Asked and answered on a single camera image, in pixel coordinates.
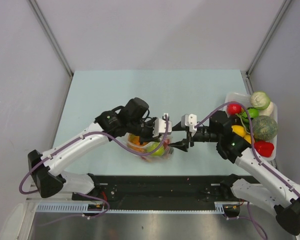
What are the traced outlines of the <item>orange toy pineapple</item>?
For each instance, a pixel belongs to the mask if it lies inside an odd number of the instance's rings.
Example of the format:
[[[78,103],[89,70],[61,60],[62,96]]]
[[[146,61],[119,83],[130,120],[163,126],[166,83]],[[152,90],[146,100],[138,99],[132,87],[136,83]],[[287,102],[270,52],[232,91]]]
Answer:
[[[146,150],[144,146],[147,144],[147,142],[140,143],[140,137],[134,134],[130,133],[127,137],[127,147],[132,149],[133,151],[145,153]]]

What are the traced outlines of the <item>clear zip top bag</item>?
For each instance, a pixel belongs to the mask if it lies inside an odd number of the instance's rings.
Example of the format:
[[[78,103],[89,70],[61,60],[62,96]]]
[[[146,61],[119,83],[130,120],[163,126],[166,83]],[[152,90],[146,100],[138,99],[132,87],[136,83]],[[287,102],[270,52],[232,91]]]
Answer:
[[[124,142],[125,142],[126,146],[127,146],[127,142],[128,142],[128,135],[129,135],[129,133],[127,133],[126,136],[124,137]],[[141,152],[138,152],[138,153],[148,154],[148,153],[152,152],[153,150],[155,150],[160,145],[161,140],[162,140],[162,137],[160,137],[156,141],[148,142],[147,145],[144,146],[145,153],[141,153]],[[140,156],[140,158],[143,161],[146,161],[146,162],[154,162],[154,161],[157,162],[157,161],[160,161],[160,160],[167,160],[167,159],[162,158],[162,155],[164,154],[164,151],[165,150],[164,150],[164,147],[162,145],[160,148],[157,149],[156,152],[153,152],[152,154],[147,155],[147,156]]]

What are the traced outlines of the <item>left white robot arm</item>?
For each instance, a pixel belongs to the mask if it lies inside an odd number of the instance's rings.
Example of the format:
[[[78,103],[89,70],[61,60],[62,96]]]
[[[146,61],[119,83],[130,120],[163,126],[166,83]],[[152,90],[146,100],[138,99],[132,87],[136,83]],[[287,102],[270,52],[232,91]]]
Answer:
[[[30,175],[40,196],[49,198],[59,192],[70,192],[84,194],[90,200],[97,199],[101,188],[91,174],[70,173],[65,169],[94,148],[127,133],[151,140],[156,136],[158,120],[149,114],[149,105],[135,97],[125,106],[102,112],[86,129],[60,146],[43,153],[31,151],[28,154]]]

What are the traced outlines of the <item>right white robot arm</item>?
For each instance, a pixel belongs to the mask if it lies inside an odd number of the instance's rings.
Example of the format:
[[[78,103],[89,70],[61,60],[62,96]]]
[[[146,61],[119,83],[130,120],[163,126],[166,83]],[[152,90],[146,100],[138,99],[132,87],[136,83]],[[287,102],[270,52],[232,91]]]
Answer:
[[[227,200],[246,200],[273,215],[289,234],[300,234],[300,185],[279,172],[259,155],[243,137],[233,132],[232,119],[221,110],[209,116],[208,126],[199,126],[194,114],[185,114],[171,131],[185,131],[186,137],[170,144],[187,152],[196,142],[216,143],[218,154],[250,173],[261,186],[231,174],[221,183],[220,194]]]

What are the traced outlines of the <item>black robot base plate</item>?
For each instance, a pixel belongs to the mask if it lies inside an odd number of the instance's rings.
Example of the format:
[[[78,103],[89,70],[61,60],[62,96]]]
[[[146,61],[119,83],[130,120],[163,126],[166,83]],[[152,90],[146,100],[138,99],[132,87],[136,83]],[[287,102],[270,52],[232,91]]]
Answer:
[[[95,197],[107,201],[111,210],[128,211],[203,211],[212,210],[216,202],[240,206],[243,199],[230,191],[230,181],[239,179],[231,174],[178,176],[113,176],[90,177],[94,189],[79,194],[74,201],[93,201]]]

